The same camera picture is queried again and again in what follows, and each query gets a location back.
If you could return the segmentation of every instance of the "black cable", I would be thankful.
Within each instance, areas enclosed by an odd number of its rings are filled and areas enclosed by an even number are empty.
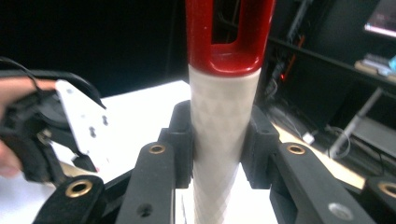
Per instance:
[[[106,108],[102,101],[99,91],[87,80],[79,77],[76,74],[60,71],[48,71],[48,70],[29,70],[33,77],[40,79],[63,79],[70,82],[72,85],[80,89],[84,94],[89,96],[93,101],[99,104],[102,108]],[[21,74],[20,70],[0,70],[0,77],[24,77],[25,74]]]
[[[0,63],[4,63],[4,64],[8,64],[8,65],[20,68],[25,73],[24,76],[29,77],[32,80],[35,90],[37,91],[37,93],[39,95],[39,98],[41,97],[42,90],[38,87],[37,82],[35,80],[35,76],[32,74],[32,72],[29,69],[27,69],[25,66],[21,65],[20,63],[17,63],[9,58],[6,58],[6,57],[0,57]]]

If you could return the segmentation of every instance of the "textured grip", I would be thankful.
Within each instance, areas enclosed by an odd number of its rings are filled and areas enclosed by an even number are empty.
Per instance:
[[[259,75],[212,77],[190,66],[197,224],[224,219]]]

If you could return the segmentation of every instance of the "white table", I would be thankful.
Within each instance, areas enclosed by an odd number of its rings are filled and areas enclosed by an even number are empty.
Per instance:
[[[108,137],[113,148],[108,152],[116,158],[112,174],[105,181],[134,168],[139,150],[158,139],[161,128],[169,125],[175,104],[190,99],[190,87],[183,81],[135,91],[103,99],[114,130]],[[31,223],[54,187],[28,183],[22,175],[14,179],[0,177],[0,223]],[[192,184],[177,189],[176,223],[193,223]],[[253,190],[240,167],[232,189],[226,223],[276,223],[269,201],[269,190]]]

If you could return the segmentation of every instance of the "hand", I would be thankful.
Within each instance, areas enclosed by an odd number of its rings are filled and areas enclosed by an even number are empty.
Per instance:
[[[42,90],[55,89],[55,82],[52,80],[37,80],[37,85]],[[0,78],[0,119],[3,118],[7,105],[34,91],[35,86],[28,77]],[[20,170],[21,162],[14,152],[0,140],[0,175],[12,177]]]

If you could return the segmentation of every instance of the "brass insert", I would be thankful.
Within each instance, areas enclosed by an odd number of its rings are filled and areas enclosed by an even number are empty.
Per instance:
[[[161,153],[165,152],[165,147],[156,145],[156,146],[152,146],[148,151],[149,151],[149,153],[152,153],[152,154],[161,154]]]
[[[87,179],[75,181],[69,185],[66,190],[66,196],[69,198],[77,198],[92,189],[92,182]]]
[[[392,198],[396,198],[396,184],[390,182],[380,182],[378,187],[382,190],[382,192],[388,194],[388,196]]]
[[[296,154],[296,155],[303,155],[305,153],[305,149],[303,149],[302,147],[298,147],[298,146],[288,146],[287,149],[289,152]]]

